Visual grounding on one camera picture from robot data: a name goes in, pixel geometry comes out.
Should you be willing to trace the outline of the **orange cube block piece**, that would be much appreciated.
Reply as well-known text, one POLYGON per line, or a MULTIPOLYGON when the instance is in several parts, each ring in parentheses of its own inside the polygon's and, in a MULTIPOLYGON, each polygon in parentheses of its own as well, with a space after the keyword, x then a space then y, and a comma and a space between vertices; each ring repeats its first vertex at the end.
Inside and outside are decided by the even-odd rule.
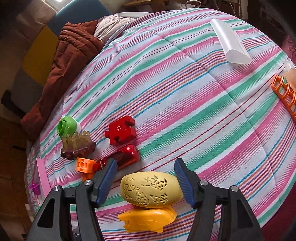
POLYGON ((100 163, 95 160, 86 158, 77 158, 76 160, 76 171, 82 173, 82 181, 92 179, 100 169, 100 163))

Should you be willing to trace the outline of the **shiny red metal piece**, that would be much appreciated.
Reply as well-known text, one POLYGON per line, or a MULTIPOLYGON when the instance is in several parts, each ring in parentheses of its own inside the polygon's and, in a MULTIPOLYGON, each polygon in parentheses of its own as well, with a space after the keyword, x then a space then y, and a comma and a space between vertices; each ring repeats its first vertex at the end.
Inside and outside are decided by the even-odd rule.
POLYGON ((100 160, 100 166, 103 169, 107 165, 109 159, 115 159, 117 161, 117 169, 123 169, 133 163, 140 160, 140 153, 135 145, 126 145, 120 150, 103 157, 100 160))

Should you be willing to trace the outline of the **egg-shaped carved toy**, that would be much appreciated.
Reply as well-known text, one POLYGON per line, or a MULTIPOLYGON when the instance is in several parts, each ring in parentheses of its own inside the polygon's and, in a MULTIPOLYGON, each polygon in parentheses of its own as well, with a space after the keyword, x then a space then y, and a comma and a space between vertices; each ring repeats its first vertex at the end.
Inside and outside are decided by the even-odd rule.
POLYGON ((143 208, 171 206, 183 197, 175 176, 163 172, 137 172, 124 176, 120 183, 121 197, 143 208))

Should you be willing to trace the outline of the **brown hair claw clip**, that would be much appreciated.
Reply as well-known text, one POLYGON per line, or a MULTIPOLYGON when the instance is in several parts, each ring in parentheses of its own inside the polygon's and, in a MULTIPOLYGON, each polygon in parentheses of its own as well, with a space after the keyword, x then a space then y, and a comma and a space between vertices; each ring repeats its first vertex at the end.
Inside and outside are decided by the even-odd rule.
POLYGON ((67 134, 65 137, 61 137, 61 140, 63 146, 61 157, 68 160, 86 158, 96 149, 96 142, 91 139, 89 131, 75 132, 72 135, 67 134))

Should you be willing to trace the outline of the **orange yellow plastic shell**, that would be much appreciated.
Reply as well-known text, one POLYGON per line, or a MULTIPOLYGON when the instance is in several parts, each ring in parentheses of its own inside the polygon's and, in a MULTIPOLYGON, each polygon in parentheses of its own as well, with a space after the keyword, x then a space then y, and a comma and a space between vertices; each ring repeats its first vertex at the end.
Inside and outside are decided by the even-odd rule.
POLYGON ((175 221, 177 213, 170 206, 153 209, 133 209, 118 215, 127 232, 151 231, 162 233, 164 227, 175 221))

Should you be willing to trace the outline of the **red puzzle piece block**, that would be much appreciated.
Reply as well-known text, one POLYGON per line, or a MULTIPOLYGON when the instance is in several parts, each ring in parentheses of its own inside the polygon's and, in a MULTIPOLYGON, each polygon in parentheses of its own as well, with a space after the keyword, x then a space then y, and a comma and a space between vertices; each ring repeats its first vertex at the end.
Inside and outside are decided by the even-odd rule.
POLYGON ((125 144, 137 137, 137 132, 133 127, 135 119, 131 116, 123 116, 109 125, 109 129, 104 135, 109 139, 111 145, 125 144))

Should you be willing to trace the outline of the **green plug-in device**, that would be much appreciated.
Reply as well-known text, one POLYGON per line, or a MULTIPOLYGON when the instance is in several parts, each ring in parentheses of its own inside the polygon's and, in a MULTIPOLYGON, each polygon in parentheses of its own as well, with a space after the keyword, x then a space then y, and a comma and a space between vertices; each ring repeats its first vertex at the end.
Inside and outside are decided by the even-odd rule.
POLYGON ((81 133, 80 124, 71 116, 62 116, 57 126, 57 133, 60 137, 81 133))

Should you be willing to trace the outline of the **magenta plastic cup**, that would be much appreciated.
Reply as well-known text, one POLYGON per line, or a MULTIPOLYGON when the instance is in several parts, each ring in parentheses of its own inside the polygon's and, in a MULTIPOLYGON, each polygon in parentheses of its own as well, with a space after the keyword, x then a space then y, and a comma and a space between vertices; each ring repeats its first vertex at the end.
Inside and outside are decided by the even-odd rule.
POLYGON ((36 196, 40 196, 41 195, 41 190, 40 190, 40 185, 39 183, 32 183, 29 188, 32 190, 32 192, 36 195, 36 196))

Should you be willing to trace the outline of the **pink white shallow tray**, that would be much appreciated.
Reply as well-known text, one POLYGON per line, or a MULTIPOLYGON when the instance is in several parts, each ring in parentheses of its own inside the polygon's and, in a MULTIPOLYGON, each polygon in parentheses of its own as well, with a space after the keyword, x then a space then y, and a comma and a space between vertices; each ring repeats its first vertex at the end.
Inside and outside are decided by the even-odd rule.
POLYGON ((36 159, 32 183, 39 183, 41 195, 37 197, 44 200, 51 191, 51 186, 46 173, 45 161, 41 158, 36 159))

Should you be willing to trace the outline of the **striped bed cover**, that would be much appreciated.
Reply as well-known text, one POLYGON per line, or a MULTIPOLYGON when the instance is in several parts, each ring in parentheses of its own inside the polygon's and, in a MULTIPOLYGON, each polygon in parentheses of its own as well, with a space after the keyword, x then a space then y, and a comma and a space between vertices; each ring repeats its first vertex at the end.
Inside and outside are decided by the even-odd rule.
POLYGON ((120 170, 97 210, 106 240, 186 240, 195 212, 181 200, 176 220, 162 233, 125 231, 118 215, 131 209, 121 178, 137 171, 173 174, 182 158, 214 186, 237 185, 266 226, 295 183, 295 122, 270 84, 288 57, 267 35, 212 9, 166 11, 137 19, 106 43, 63 95, 32 146, 25 185, 36 159, 45 161, 51 186, 78 185, 74 161, 60 155, 58 121, 71 116, 97 143, 99 160, 116 151, 104 133, 111 122, 135 119, 139 162, 120 170), (252 61, 226 60, 210 20, 225 21, 252 61))

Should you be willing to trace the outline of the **orange plastic rack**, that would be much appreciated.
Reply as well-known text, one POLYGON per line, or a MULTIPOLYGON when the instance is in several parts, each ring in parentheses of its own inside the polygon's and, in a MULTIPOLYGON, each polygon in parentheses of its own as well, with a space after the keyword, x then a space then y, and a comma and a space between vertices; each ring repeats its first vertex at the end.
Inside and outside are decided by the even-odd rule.
POLYGON ((292 85, 285 80, 284 76, 276 75, 271 83, 271 88, 295 121, 295 90, 292 85))

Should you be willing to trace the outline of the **translucent white tube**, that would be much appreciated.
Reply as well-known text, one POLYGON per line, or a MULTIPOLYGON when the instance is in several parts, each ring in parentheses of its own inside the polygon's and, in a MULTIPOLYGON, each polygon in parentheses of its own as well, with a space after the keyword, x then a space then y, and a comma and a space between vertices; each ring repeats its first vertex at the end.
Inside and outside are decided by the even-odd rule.
POLYGON ((225 22, 219 19, 210 20, 225 54, 226 60, 233 64, 250 64, 252 58, 243 45, 240 37, 225 22))

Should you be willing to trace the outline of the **rust brown quilted blanket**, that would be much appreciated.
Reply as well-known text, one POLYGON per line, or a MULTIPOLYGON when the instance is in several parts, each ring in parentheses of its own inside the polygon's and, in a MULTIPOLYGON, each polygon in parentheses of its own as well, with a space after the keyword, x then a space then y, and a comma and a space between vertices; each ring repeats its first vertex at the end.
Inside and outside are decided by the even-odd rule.
POLYGON ((102 50, 102 42, 94 37, 97 24, 94 20, 63 26, 42 96, 21 120, 30 142, 37 140, 54 107, 76 76, 102 50))

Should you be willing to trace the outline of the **striped pillow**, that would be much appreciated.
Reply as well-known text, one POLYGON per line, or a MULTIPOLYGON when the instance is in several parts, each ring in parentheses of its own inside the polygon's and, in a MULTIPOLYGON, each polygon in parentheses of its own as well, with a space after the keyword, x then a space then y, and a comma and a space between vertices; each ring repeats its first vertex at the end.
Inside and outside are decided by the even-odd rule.
POLYGON ((104 16, 98 20, 93 36, 105 45, 116 31, 134 20, 117 14, 104 16))

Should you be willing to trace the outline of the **grey yellow blue headboard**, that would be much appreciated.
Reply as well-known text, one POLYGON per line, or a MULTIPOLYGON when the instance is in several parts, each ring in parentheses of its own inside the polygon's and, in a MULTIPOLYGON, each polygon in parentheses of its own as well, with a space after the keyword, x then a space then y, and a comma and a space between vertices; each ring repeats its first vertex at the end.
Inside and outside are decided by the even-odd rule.
POLYGON ((28 113, 42 95, 63 26, 108 15, 110 11, 100 1, 70 1, 40 30, 24 56, 10 91, 11 104, 20 112, 20 117, 28 113))

